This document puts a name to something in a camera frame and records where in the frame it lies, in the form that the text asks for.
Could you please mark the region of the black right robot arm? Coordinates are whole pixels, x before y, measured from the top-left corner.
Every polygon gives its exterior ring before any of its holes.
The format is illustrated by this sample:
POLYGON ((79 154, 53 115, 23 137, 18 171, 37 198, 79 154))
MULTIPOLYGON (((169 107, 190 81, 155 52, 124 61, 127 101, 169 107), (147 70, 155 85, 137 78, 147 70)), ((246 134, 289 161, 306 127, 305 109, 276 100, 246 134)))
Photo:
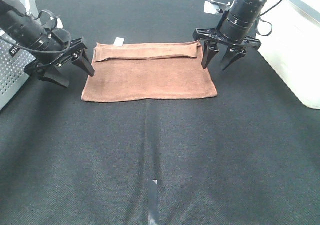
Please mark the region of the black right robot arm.
POLYGON ((208 67, 211 60, 219 53, 218 45, 227 46, 226 53, 221 60, 220 68, 225 70, 235 61, 247 54, 248 48, 258 50, 262 43, 259 39, 248 35, 252 27, 257 27, 262 9, 268 0, 234 0, 232 3, 222 3, 207 0, 204 12, 222 17, 215 28, 195 29, 194 40, 204 42, 201 65, 208 67))

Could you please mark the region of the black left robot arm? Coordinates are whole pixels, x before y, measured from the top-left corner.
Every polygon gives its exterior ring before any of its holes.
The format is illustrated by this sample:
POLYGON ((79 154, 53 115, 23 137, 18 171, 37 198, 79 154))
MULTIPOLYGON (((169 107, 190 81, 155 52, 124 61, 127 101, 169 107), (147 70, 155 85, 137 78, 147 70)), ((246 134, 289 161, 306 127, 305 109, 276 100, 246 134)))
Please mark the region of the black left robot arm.
POLYGON ((67 30, 58 27, 57 16, 49 10, 40 11, 43 13, 48 14, 51 21, 41 25, 39 17, 28 13, 20 0, 0 0, 1 30, 14 40, 13 47, 35 57, 24 72, 40 81, 67 88, 69 80, 58 68, 71 62, 93 77, 95 70, 86 54, 84 38, 72 39, 67 30))

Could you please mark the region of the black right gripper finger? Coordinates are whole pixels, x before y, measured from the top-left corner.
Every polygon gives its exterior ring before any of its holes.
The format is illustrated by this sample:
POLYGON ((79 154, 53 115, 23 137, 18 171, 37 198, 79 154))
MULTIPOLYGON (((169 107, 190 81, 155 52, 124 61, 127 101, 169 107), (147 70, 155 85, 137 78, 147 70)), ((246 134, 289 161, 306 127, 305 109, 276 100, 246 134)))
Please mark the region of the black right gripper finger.
POLYGON ((202 68, 206 69, 211 60, 220 52, 218 44, 216 42, 205 41, 203 48, 203 57, 202 57, 202 68))
POLYGON ((245 57, 246 54, 247 54, 247 50, 245 48, 236 49, 236 48, 228 47, 220 63, 221 70, 222 71, 226 70, 231 64, 245 57))

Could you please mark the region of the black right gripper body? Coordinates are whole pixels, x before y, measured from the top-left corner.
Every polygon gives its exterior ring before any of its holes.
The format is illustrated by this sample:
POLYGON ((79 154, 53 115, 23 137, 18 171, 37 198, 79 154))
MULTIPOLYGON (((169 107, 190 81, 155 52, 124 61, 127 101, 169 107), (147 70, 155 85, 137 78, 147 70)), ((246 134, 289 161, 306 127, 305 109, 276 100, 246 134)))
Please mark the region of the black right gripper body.
POLYGON ((258 50, 262 43, 259 39, 246 36, 242 42, 235 42, 226 37, 224 37, 217 29, 215 28, 205 28, 199 29, 196 28, 193 32, 193 38, 195 41, 203 40, 209 41, 216 44, 223 44, 230 48, 234 49, 244 49, 244 48, 255 48, 258 50))

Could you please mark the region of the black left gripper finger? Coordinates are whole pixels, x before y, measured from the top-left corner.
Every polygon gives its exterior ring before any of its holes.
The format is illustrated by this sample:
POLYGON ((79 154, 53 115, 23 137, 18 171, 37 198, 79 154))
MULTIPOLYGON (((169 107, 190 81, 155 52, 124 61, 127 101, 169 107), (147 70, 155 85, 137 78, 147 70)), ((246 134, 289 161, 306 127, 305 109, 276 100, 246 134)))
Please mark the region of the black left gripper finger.
POLYGON ((71 63, 87 73, 88 76, 93 77, 95 75, 95 69, 93 68, 88 56, 87 50, 82 49, 72 55, 71 63))
POLYGON ((65 78, 55 66, 50 66, 37 71, 40 81, 50 82, 64 88, 69 87, 69 80, 65 78))

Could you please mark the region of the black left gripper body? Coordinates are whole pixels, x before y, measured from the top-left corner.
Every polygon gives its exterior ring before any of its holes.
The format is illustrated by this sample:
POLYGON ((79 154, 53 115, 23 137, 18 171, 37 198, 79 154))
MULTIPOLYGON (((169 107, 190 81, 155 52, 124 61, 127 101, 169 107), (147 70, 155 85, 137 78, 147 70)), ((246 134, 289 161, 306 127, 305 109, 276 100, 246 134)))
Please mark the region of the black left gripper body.
POLYGON ((62 66, 68 62, 72 62, 72 55, 87 50, 84 38, 74 39, 70 42, 70 47, 66 51, 36 51, 31 52, 36 57, 36 60, 28 64, 24 68, 24 72, 29 76, 37 75, 37 71, 48 67, 62 66))

